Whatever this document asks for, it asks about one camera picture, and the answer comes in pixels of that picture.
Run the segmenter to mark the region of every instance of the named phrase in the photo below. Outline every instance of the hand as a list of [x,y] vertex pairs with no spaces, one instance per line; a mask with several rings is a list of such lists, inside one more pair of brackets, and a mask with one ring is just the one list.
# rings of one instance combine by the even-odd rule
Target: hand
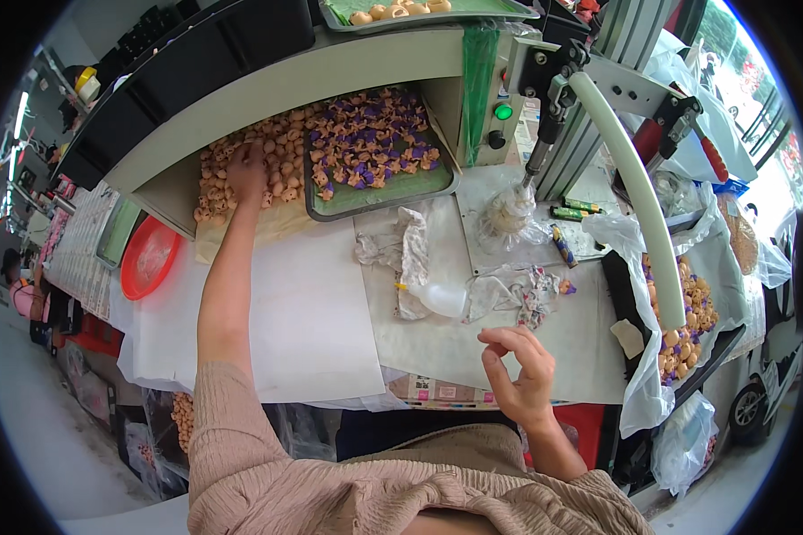
[[226,184],[236,191],[239,203],[261,201],[262,193],[268,189],[268,172],[262,144],[245,143],[239,146],[226,167],[226,175]]
[[[480,342],[488,344],[482,352],[482,365],[500,410],[528,432],[549,429],[554,421],[553,356],[526,327],[482,329],[478,337]],[[502,360],[509,351],[522,367],[514,382]]]

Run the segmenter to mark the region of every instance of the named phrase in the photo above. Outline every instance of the yellow tape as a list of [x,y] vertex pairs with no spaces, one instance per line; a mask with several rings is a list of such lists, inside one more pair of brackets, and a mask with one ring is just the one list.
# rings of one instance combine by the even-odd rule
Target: yellow tape
[[90,78],[95,76],[98,71],[93,69],[92,67],[87,67],[80,73],[80,77],[78,78],[78,83],[75,84],[75,92],[80,93],[80,88],[89,81]]

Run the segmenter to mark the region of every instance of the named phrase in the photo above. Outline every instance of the car wheel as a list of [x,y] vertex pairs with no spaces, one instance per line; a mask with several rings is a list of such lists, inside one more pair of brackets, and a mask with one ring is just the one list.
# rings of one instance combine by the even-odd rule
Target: car wheel
[[735,444],[755,446],[767,438],[767,409],[767,394],[761,384],[750,383],[738,392],[728,412],[728,428]]

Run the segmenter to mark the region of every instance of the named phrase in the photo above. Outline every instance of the label sticker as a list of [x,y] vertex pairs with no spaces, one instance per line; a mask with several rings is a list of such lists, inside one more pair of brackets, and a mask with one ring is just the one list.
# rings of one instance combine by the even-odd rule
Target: label sticker
[[448,398],[450,400],[455,399],[455,391],[456,388],[454,386],[442,386],[439,389],[438,397]]

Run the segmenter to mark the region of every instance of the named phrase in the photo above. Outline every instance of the left hand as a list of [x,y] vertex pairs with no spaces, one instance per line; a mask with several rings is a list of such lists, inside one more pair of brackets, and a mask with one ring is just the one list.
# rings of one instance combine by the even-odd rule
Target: left hand
[[[551,385],[556,359],[526,327],[482,329],[479,341],[488,344],[482,365],[500,410],[528,432],[549,429],[554,421]],[[522,367],[514,382],[503,364],[509,351]]]

